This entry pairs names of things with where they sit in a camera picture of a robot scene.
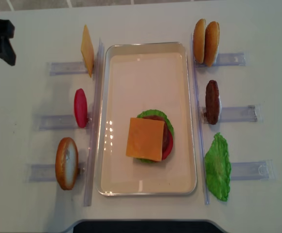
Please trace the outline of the dark robot base front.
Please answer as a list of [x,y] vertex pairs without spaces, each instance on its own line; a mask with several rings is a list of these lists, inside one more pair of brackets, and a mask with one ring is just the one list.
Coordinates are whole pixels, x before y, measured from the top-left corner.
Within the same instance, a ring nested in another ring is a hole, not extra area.
[[220,233],[205,221],[84,221],[74,233]]

